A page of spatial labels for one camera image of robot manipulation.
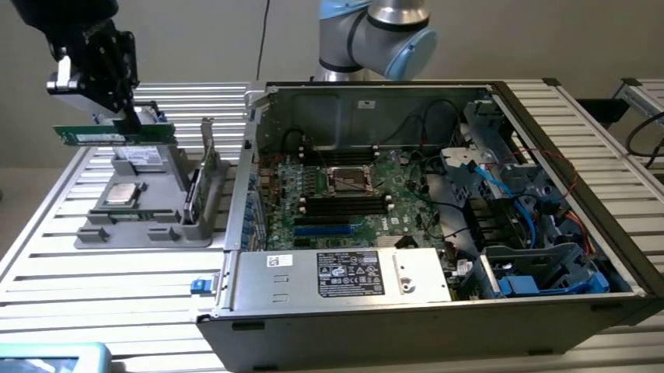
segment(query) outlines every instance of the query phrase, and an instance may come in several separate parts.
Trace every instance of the white wall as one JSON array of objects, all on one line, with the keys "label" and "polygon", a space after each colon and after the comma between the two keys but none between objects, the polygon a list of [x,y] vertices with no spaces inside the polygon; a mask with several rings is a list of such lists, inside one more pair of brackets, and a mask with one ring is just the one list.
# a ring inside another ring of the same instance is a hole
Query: white wall
[{"label": "white wall", "polygon": [[[625,76],[664,78],[663,0],[429,0],[438,49],[421,78],[556,77],[608,96]],[[144,82],[253,79],[265,0],[120,0]],[[262,78],[306,79],[318,61],[318,1],[273,0]],[[49,128],[87,116],[51,99],[44,38],[0,0],[0,167],[61,166]]]}]

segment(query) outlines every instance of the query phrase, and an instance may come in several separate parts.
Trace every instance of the red wire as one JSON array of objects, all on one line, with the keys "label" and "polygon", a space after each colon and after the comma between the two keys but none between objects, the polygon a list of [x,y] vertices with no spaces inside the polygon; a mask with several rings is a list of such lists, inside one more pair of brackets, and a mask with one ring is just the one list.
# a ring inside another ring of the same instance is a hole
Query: red wire
[{"label": "red wire", "polygon": [[585,255],[591,255],[591,240],[588,239],[588,231],[585,229],[585,225],[583,225],[581,221],[573,216],[569,212],[564,215],[566,219],[573,221],[579,228],[581,229],[583,233],[583,244],[584,244],[584,250],[585,250]]},{"label": "red wire", "polygon": [[[574,190],[574,188],[577,187],[577,181],[579,181],[579,172],[577,172],[576,167],[573,166],[572,161],[569,161],[569,159],[566,159],[564,157],[564,155],[561,155],[560,153],[553,153],[553,152],[550,152],[548,150],[542,150],[542,149],[524,149],[522,151],[518,150],[516,152],[509,153],[509,155],[522,154],[524,152],[540,152],[541,154],[550,155],[552,157],[556,157],[557,159],[562,159],[569,164],[569,166],[572,167],[572,170],[573,170],[573,180],[572,180],[572,185],[569,186],[566,192],[564,192],[564,194],[562,194],[562,198],[565,198],[569,195],[569,193],[572,193],[572,190]],[[509,160],[509,157],[505,157],[505,159],[502,161],[500,161],[497,164],[502,164],[508,160]]]}]

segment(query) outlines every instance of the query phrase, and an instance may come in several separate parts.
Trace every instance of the power supply label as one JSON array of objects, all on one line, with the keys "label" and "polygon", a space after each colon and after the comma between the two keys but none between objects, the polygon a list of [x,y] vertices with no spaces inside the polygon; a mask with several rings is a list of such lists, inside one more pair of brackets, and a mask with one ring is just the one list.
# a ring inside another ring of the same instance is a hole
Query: power supply label
[{"label": "power supply label", "polygon": [[317,255],[318,293],[323,298],[385,295],[378,251]]}]

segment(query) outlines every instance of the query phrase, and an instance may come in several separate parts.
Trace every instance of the warning label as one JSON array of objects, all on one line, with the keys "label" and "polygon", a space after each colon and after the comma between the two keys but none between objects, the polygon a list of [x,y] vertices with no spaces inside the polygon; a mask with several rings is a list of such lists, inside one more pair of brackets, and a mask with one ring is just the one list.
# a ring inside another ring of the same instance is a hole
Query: warning label
[{"label": "warning label", "polygon": [[318,293],[325,298],[385,295],[378,251],[318,253]]},{"label": "warning label", "polygon": [[163,165],[156,146],[127,146],[120,149],[124,158],[135,166]]}]

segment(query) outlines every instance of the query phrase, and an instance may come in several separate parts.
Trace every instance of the motherboard chip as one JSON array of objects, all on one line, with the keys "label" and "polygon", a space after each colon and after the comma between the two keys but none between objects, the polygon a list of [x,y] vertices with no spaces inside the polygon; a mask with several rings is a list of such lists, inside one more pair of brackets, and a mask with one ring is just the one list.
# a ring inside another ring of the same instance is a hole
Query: motherboard chip
[{"label": "motherboard chip", "polygon": [[126,205],[132,202],[138,194],[138,186],[135,183],[114,184],[106,197],[106,204]]}]

